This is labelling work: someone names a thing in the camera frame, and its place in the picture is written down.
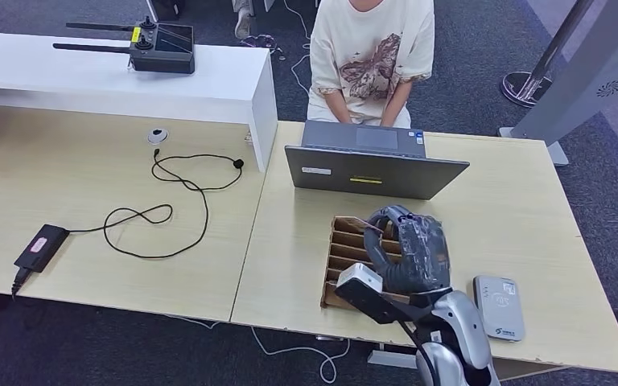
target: white t-shirt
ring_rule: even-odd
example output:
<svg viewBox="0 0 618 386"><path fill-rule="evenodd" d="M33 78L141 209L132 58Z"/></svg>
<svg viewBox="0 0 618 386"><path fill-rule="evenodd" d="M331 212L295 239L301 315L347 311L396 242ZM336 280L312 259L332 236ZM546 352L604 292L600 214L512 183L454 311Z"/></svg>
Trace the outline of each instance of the white t-shirt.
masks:
<svg viewBox="0 0 618 386"><path fill-rule="evenodd" d="M311 34L309 105L341 89L352 117L380 118L399 82L429 78L435 51L432 0L383 0L360 12L323 0Z"/></svg>

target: laptop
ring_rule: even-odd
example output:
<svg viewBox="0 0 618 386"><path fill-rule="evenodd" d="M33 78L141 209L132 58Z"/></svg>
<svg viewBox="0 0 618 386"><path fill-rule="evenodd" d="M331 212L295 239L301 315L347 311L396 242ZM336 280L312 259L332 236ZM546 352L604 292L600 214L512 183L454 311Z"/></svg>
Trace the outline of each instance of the laptop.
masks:
<svg viewBox="0 0 618 386"><path fill-rule="evenodd" d="M424 149L419 130L314 121L301 146L285 147L296 187L432 199L470 164L425 158Z"/></svg>

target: butterfly print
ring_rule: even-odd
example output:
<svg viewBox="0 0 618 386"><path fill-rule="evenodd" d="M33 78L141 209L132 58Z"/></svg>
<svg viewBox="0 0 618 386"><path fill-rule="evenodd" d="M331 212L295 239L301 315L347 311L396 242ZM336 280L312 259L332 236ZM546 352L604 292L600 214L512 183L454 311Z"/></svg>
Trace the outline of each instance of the butterfly print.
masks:
<svg viewBox="0 0 618 386"><path fill-rule="evenodd" d="M377 45L373 58L355 60L340 68L342 78L351 84L350 97L373 97L376 101L389 97L397 85L392 78L401 41L399 35L392 34Z"/></svg>

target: laptop lid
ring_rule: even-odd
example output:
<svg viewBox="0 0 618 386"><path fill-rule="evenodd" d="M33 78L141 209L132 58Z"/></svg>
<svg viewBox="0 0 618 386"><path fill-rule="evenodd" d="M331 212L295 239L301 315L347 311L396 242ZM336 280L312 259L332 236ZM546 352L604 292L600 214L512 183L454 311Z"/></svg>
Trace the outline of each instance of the laptop lid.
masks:
<svg viewBox="0 0 618 386"><path fill-rule="evenodd" d="M296 187L431 199L470 163L286 146Z"/></svg>

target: yellow sticker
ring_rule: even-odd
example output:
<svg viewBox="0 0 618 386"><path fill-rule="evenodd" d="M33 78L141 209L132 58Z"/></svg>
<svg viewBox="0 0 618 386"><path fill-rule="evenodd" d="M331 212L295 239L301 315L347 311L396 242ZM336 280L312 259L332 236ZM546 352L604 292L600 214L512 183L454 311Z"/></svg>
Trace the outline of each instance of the yellow sticker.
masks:
<svg viewBox="0 0 618 386"><path fill-rule="evenodd" d="M349 179L353 183L382 183L382 181L378 181L376 179Z"/></svg>
<svg viewBox="0 0 618 386"><path fill-rule="evenodd" d="M134 33L131 34L131 43L136 43L141 37L141 27L134 27Z"/></svg>

